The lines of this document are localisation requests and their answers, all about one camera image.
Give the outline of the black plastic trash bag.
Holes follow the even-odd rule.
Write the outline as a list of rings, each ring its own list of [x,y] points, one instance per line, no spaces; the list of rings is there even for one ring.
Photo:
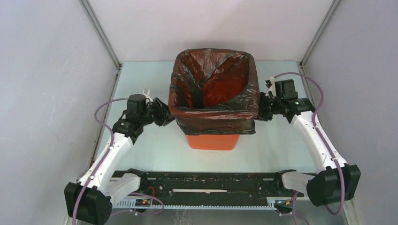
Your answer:
[[[168,107],[186,135],[254,134],[259,102],[250,53],[202,48],[176,56]]]

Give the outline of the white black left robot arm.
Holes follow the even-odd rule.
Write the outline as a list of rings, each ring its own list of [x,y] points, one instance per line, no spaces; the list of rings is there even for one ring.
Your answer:
[[[104,150],[76,183],[70,182],[64,189],[67,212],[74,225],[78,221],[103,225],[123,198],[133,192],[143,195],[148,191],[148,182],[133,173],[115,182],[110,180],[145,126],[154,123],[163,127],[174,117],[165,103],[148,94],[133,94],[124,101],[126,109],[112,127],[99,121],[110,132]]]

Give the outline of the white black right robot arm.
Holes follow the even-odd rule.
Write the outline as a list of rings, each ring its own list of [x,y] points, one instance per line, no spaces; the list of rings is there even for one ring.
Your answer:
[[[315,166],[315,175],[295,170],[281,172],[273,183],[279,196],[291,190],[309,197],[314,206],[349,201],[354,198],[361,176],[357,165],[349,165],[324,132],[315,107],[308,98],[299,98],[292,79],[267,80],[267,92],[260,93],[258,119],[270,121],[282,115],[301,135]]]

